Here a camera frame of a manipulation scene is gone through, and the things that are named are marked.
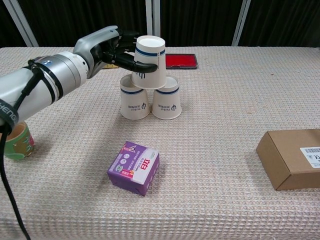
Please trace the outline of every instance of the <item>white paper cup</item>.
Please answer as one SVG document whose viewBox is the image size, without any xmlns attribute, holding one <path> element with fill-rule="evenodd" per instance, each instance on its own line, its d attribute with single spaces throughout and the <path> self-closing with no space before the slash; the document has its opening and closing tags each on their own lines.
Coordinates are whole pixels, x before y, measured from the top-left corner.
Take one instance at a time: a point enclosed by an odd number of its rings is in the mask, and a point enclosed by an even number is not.
<svg viewBox="0 0 320 240">
<path fill-rule="evenodd" d="M 156 64 L 150 73 L 132 72 L 132 82 L 141 89 L 160 89 L 166 85 L 166 41 L 158 36 L 140 36 L 136 40 L 134 60 Z"/>
<path fill-rule="evenodd" d="M 179 80 L 167 75 L 165 86 L 154 90 L 152 114 L 159 119 L 170 120 L 178 117 L 181 112 Z"/>
<path fill-rule="evenodd" d="M 120 113 L 126 119 L 143 119 L 150 113 L 147 91 L 133 85 L 131 74 L 120 81 L 121 108 Z"/>
</svg>

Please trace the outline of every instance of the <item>table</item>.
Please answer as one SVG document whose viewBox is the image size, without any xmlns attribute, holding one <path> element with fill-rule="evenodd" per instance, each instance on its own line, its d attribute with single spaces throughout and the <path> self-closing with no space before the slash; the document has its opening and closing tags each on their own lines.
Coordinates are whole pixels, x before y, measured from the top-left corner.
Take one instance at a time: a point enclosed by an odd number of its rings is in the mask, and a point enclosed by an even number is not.
<svg viewBox="0 0 320 240">
<path fill-rule="evenodd" d="M 0 75 L 71 47 L 0 49 Z M 32 239 L 320 239 L 320 189 L 275 191 L 256 147 L 266 131 L 318 128 L 320 50 L 168 47 L 196 54 L 180 80 L 182 114 L 131 121 L 120 114 L 125 69 L 94 78 L 26 122 L 35 152 L 5 159 Z M 148 91 L 150 101 L 152 91 Z M 145 197 L 106 171 L 125 141 L 157 148 Z M 0 184 L 0 238 L 24 239 Z"/>
</svg>

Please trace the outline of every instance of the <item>cup logo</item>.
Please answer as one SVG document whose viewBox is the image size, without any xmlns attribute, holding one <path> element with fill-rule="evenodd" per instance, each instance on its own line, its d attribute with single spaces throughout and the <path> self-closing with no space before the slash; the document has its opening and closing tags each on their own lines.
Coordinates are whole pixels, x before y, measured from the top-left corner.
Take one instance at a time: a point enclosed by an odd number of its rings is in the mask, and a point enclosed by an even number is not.
<svg viewBox="0 0 320 240">
<path fill-rule="evenodd" d="M 141 79 L 145 79 L 146 78 L 146 74 L 143 72 L 136 72 L 135 74 L 137 74 Z"/>
</svg>

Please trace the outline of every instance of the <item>black strap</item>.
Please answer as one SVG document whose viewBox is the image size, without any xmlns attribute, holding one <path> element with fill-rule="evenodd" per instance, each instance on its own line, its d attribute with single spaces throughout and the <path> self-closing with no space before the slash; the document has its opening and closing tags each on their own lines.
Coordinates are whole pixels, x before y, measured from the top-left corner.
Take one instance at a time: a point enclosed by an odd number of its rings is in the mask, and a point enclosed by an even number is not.
<svg viewBox="0 0 320 240">
<path fill-rule="evenodd" d="M 14 129 L 15 125 L 19 121 L 19 114 L 13 106 L 0 98 L 0 119 L 3 119 L 8 123 L 11 129 Z"/>
</svg>

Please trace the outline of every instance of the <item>cardboard box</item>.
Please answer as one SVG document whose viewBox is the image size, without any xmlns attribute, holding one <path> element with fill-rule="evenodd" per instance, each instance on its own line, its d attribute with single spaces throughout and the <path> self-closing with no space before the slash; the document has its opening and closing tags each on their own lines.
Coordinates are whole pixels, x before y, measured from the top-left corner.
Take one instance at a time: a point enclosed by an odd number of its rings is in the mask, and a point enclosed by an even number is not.
<svg viewBox="0 0 320 240">
<path fill-rule="evenodd" d="M 320 188 L 320 129 L 267 131 L 256 152 L 275 190 Z"/>
<path fill-rule="evenodd" d="M 157 150 L 126 141 L 107 174 L 113 185 L 145 196 L 159 163 Z"/>
</svg>

